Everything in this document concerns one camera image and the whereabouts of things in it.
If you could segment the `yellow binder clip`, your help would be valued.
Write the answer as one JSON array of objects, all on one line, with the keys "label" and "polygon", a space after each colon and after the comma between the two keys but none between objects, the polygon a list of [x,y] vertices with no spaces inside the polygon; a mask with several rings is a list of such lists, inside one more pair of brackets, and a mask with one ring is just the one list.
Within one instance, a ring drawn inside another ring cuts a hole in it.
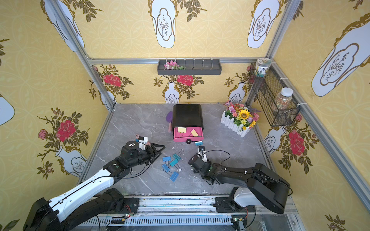
[{"label": "yellow binder clip", "polygon": [[186,132],[187,132],[187,128],[184,128],[184,127],[178,127],[178,128],[177,128],[177,132],[178,132],[178,133],[186,133]]},{"label": "yellow binder clip", "polygon": [[191,134],[192,134],[193,137],[198,137],[199,136],[198,132],[195,129],[193,129],[191,131]]}]

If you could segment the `black pink drawer cabinet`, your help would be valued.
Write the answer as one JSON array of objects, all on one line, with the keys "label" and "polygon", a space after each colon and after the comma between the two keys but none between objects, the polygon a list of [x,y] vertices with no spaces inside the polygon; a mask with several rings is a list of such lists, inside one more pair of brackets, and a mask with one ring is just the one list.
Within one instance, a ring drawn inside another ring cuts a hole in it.
[{"label": "black pink drawer cabinet", "polygon": [[[186,142],[191,144],[196,141],[203,141],[204,124],[202,108],[200,104],[176,104],[173,106],[172,134],[174,142]],[[186,133],[178,133],[177,128],[187,128]],[[193,137],[191,131],[195,129],[199,136]]]}]

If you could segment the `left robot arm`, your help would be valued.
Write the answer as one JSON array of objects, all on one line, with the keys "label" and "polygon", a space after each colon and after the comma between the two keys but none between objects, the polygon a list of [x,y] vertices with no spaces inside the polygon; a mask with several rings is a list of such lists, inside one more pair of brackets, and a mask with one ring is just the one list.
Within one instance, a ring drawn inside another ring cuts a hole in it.
[{"label": "left robot arm", "polygon": [[70,231],[85,221],[105,212],[134,212],[138,199],[126,200],[112,186],[126,179],[133,167],[150,166],[165,149],[151,143],[140,147],[136,141],[127,142],[118,157],[75,188],[47,201],[37,200],[31,207],[24,231]]}]

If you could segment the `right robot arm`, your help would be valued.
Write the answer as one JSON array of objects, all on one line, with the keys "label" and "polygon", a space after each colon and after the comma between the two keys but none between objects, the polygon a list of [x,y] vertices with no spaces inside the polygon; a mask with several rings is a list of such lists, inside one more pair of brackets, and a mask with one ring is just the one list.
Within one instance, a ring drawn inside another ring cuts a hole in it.
[{"label": "right robot arm", "polygon": [[209,185],[235,186],[228,197],[216,199],[217,212],[241,212],[246,207],[262,205],[273,213],[284,213],[290,184],[267,166],[257,163],[249,168],[224,167],[205,162],[200,155],[194,155],[188,163]]}]

